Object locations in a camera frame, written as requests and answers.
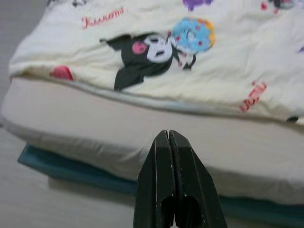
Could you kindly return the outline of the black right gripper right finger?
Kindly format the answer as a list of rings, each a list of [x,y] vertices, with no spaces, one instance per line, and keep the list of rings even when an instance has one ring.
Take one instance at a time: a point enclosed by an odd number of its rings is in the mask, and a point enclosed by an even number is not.
[[[179,228],[226,228],[213,179],[186,137],[169,132],[172,149]]]

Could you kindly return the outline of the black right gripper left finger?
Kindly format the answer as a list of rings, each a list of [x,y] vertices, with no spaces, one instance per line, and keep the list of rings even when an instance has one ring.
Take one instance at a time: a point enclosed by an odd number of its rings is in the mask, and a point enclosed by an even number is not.
[[[154,138],[137,180],[134,228],[171,228],[175,225],[177,198],[172,131]]]

